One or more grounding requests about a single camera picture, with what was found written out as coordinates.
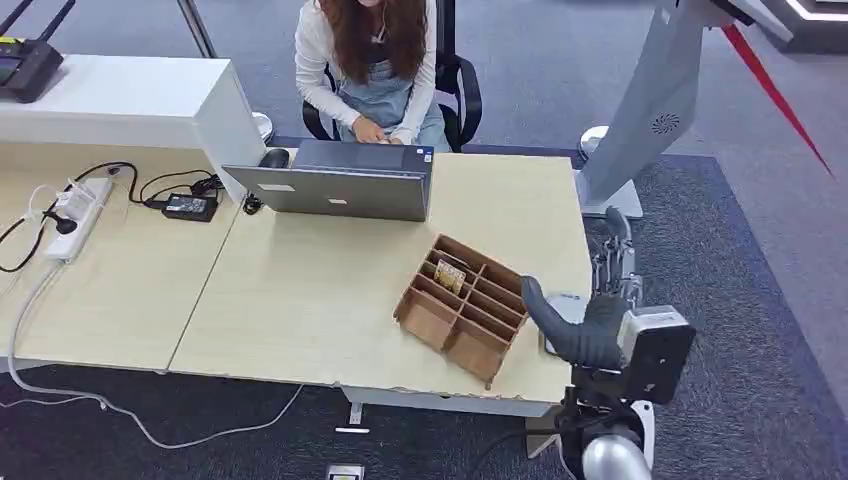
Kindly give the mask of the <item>person's right hand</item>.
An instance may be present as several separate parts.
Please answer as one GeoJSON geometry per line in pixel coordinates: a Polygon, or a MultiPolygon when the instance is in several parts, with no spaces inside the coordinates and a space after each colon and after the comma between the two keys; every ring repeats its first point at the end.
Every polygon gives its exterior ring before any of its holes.
{"type": "Polygon", "coordinates": [[[352,132],[357,142],[382,144],[388,142],[383,129],[374,121],[359,115],[352,124],[352,132]]]}

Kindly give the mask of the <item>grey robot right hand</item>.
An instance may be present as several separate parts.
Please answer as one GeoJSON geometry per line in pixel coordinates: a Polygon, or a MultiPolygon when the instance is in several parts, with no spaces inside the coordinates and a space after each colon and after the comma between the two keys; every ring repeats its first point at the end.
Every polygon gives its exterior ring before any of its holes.
{"type": "Polygon", "coordinates": [[[643,278],[635,272],[632,229],[626,216],[609,207],[605,222],[613,234],[604,243],[606,253],[597,257],[601,265],[593,269],[595,290],[582,322],[566,321],[532,276],[520,277],[521,297],[556,356],[574,365],[620,370],[625,360],[617,336],[625,312],[642,304],[643,278]]]}

